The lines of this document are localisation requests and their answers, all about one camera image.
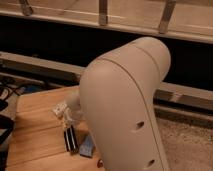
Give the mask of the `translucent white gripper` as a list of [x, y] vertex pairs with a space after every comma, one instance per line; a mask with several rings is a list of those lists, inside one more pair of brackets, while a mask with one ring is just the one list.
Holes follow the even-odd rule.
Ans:
[[81, 110], [71, 110], [66, 108], [63, 113], [63, 125], [65, 128], [76, 126], [84, 120], [84, 114]]

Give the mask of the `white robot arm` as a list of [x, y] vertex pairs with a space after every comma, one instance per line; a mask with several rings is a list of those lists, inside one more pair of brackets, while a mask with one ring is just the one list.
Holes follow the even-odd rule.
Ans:
[[79, 110], [106, 171], [170, 171], [154, 113], [154, 94], [167, 75], [167, 46], [142, 37], [93, 60], [68, 96]]

